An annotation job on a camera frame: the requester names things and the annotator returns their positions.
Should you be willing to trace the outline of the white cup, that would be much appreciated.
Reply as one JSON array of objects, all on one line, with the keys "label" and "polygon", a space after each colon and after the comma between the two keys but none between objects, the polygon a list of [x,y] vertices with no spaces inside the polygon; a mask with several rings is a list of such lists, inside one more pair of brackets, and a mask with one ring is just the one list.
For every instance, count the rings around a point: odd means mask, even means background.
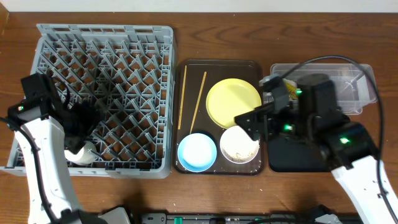
[{"label": "white cup", "polygon": [[80,166],[85,166],[95,161],[96,155],[93,153],[95,150],[96,146],[92,142],[87,141],[76,154],[69,150],[64,150],[64,155],[68,161]]}]

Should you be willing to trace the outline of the white bowl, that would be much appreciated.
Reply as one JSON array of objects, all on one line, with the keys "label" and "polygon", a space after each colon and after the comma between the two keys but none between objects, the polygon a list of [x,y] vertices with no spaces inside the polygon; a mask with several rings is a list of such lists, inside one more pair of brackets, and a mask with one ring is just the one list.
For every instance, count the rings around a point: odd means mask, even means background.
[{"label": "white bowl", "polygon": [[259,148],[259,141],[253,141],[239,126],[228,128],[220,138],[221,153],[235,164],[252,161],[257,156]]}]

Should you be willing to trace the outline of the green snack wrapper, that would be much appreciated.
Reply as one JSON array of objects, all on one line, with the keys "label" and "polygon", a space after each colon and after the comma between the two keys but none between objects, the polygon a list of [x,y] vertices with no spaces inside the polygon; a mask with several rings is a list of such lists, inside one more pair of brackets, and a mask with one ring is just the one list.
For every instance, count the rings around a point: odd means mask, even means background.
[{"label": "green snack wrapper", "polygon": [[297,84],[294,81],[288,79],[284,79],[284,83],[288,89],[290,100],[297,100]]}]

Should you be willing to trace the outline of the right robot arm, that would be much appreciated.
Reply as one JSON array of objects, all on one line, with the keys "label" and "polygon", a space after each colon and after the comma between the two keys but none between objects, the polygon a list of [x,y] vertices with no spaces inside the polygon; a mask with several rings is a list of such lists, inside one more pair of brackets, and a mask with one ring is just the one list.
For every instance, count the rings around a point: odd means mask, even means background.
[{"label": "right robot arm", "polygon": [[338,106],[335,84],[326,74],[299,78],[298,107],[289,105],[281,77],[264,83],[271,103],[235,117],[252,140],[284,138],[306,144],[329,168],[346,192],[363,223],[397,223],[397,196],[377,147],[366,128],[351,121]]}]

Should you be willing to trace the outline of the wooden chopstick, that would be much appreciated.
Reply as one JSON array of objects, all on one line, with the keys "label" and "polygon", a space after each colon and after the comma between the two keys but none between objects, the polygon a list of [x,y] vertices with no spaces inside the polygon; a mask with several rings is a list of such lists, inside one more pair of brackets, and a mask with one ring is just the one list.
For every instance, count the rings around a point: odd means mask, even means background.
[{"label": "wooden chopstick", "polygon": [[181,125],[182,125],[183,103],[184,103],[184,98],[185,98],[186,79],[187,79],[187,65],[185,65],[184,73],[183,73],[182,94],[181,94],[180,109],[179,109],[179,114],[178,114],[179,115],[178,116],[178,130],[181,129]]},{"label": "wooden chopstick", "polygon": [[196,120],[197,113],[198,113],[198,107],[200,105],[200,100],[201,100],[201,96],[202,96],[202,93],[203,93],[203,88],[205,86],[206,76],[207,76],[207,71],[204,71],[203,78],[202,78],[201,85],[200,85],[200,90],[198,92],[198,97],[197,97],[197,102],[196,102],[196,105],[195,105],[195,110],[194,110],[194,114],[193,114],[193,118],[192,118],[192,123],[191,123],[191,126],[190,126],[190,134],[192,133],[193,127],[195,125],[195,120]]}]

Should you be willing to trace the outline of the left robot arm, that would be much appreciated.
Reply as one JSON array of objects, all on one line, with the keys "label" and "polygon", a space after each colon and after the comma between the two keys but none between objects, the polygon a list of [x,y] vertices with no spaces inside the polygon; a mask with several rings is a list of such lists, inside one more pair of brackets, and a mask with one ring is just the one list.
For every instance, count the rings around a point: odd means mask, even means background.
[{"label": "left robot arm", "polygon": [[53,78],[35,73],[21,80],[25,98],[2,119],[22,150],[29,186],[29,223],[132,223],[120,205],[103,214],[84,211],[72,186],[65,152],[90,152],[86,138],[103,115],[83,101],[68,107]]}]

